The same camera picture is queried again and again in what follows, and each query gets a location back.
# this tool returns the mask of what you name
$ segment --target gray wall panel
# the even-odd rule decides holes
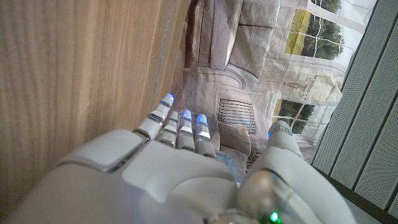
[[[356,193],[381,209],[386,209],[398,183],[397,133],[398,101],[396,100],[355,187]]]
[[[395,199],[392,201],[391,207],[388,210],[388,213],[393,217],[398,218],[398,195],[396,195]]]
[[[379,0],[375,8],[356,60],[349,71],[343,88],[343,97],[333,113],[312,164],[326,174],[330,174],[343,145],[351,121],[356,115],[362,96],[384,50],[384,43],[389,38],[397,11],[398,1]]]
[[[398,24],[391,33],[330,175],[350,189],[354,187],[394,103],[398,90],[397,52]]]

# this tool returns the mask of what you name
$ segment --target white robotic hand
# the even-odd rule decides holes
[[[7,223],[355,223],[286,123],[271,127],[239,189],[215,159],[206,116],[196,130],[188,110],[167,118],[173,101],[165,96],[133,132],[111,131],[69,153]]]

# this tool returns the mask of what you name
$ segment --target trees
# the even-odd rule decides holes
[[[321,1],[320,0],[311,0],[312,3],[316,4],[317,6],[320,5]],[[336,13],[337,10],[341,7],[341,1],[340,0],[323,0],[321,7],[323,9],[326,9],[327,11]]]
[[[294,118],[297,116],[302,104],[296,103],[292,101],[282,100],[282,104],[280,105],[279,116],[288,116]],[[303,109],[301,110],[298,119],[308,121],[309,117],[311,116],[315,105],[304,105]],[[289,126],[292,125],[292,119],[285,119],[280,118],[280,120],[285,121]],[[301,134],[304,130],[305,122],[303,121],[296,121],[292,127],[293,134]]]
[[[311,15],[306,34],[313,37],[318,35],[318,37],[326,40],[318,40],[318,43],[316,43],[315,38],[306,36],[304,38],[304,45],[301,55],[313,57],[315,53],[315,46],[317,46],[315,57],[333,60],[339,55],[339,53],[341,54],[343,52],[343,48],[340,48],[338,44],[335,44],[340,43],[340,41],[341,44],[344,44],[344,39],[342,39],[343,37],[340,35],[340,33],[340,26],[334,22],[330,22],[326,19],[320,19],[319,17],[316,17],[314,20],[314,15]]]

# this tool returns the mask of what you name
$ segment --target wood grain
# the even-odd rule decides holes
[[[0,2],[0,217],[65,154],[134,129],[170,91],[188,5]]]

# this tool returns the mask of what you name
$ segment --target green grass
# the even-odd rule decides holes
[[[303,9],[296,9],[290,31],[305,34],[310,23],[310,18],[311,12]],[[304,46],[304,37],[304,35],[290,33],[286,41],[285,53],[301,55]]]

